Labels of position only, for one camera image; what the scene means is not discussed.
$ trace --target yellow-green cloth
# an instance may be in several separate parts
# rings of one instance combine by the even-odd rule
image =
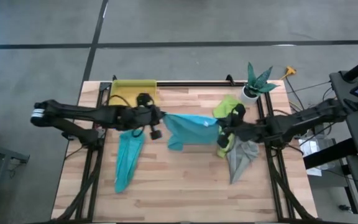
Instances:
[[[214,118],[225,118],[228,114],[236,107],[237,104],[241,103],[241,101],[235,99],[232,95],[226,95],[222,102],[213,110]],[[229,136],[229,144],[225,148],[219,148],[217,151],[217,155],[219,157],[224,158],[226,153],[231,147],[233,147],[234,143],[234,135],[231,134]]]

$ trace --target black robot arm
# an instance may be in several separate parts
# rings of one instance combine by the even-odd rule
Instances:
[[[282,148],[295,135],[304,134],[319,124],[342,122],[347,115],[348,111],[338,100],[334,99],[325,100],[314,107],[294,114],[269,116],[258,120],[255,124],[242,122],[241,114],[233,111],[226,118],[218,119],[223,129],[218,144],[226,147],[227,137],[233,133],[242,141],[267,142],[270,146]],[[232,122],[232,120],[241,120],[241,122]]]
[[[84,129],[66,119],[92,121],[102,128],[113,128],[127,131],[149,125],[152,139],[161,137],[154,126],[160,123],[164,113],[155,106],[150,95],[141,93],[137,97],[137,106],[131,108],[123,105],[100,106],[89,108],[84,106],[65,105],[55,100],[47,100],[34,105],[31,123],[38,127],[55,127],[64,135],[76,136],[83,145],[96,142],[99,132],[95,129]]]

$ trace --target white pot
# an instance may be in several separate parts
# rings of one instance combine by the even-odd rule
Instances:
[[[256,96],[254,98],[251,98],[249,96],[247,96],[245,93],[244,93],[244,87],[242,87],[241,89],[241,93],[240,93],[240,100],[243,102],[243,104],[245,105],[253,105],[259,98],[259,96]]]

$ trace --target light blue towel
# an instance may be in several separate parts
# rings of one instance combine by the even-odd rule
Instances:
[[[134,135],[138,135],[140,130],[135,130]],[[119,136],[119,148],[116,166],[115,191],[120,193],[124,191],[132,178],[136,169],[139,154],[142,151],[144,143],[144,134],[135,138],[132,131],[126,131]]]
[[[184,144],[216,144],[219,125],[215,118],[191,114],[169,114],[163,117],[164,124],[172,133],[168,148],[182,151]]]

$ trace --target yellow object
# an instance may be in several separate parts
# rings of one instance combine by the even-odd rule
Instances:
[[[287,66],[287,70],[285,72],[285,75],[283,77],[280,78],[280,80],[283,80],[285,77],[289,76],[289,75],[294,75],[296,73],[296,70],[291,67],[291,66]]]
[[[157,104],[157,81],[155,80],[114,80],[111,88],[110,96],[121,96],[131,106],[137,106],[136,97],[139,93],[148,93]],[[126,105],[126,103],[118,97],[113,97],[109,105]]]
[[[212,111],[214,118],[225,118],[228,114],[231,113],[233,108],[237,106],[237,104],[241,103],[241,101],[235,99],[232,95],[226,95],[222,102]],[[229,144],[225,148],[218,148],[217,155],[219,157],[224,158],[228,151],[233,148],[234,144],[234,135],[229,135]]]

